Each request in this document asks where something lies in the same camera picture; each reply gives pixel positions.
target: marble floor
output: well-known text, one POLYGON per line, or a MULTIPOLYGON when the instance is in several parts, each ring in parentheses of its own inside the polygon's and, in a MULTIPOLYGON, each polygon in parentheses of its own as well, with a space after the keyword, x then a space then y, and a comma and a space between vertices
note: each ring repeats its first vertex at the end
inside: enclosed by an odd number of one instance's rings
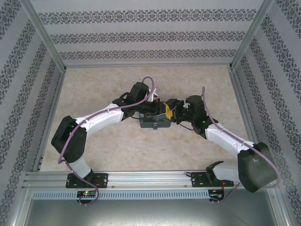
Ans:
MULTIPOLYGON (((96 112, 145 76, 151 76, 161 89, 161 100, 185 100, 200 95, 205 86, 213 117, 247 139, 226 66, 67 69, 41 171, 69 171, 64 164, 57 164, 59 154, 50 143, 64 116, 77 118, 96 112)), ((132 118, 96 132, 86 142, 84 157, 94 171, 203 170, 218 160, 236 162, 218 145, 179 125, 142 129, 132 118)))

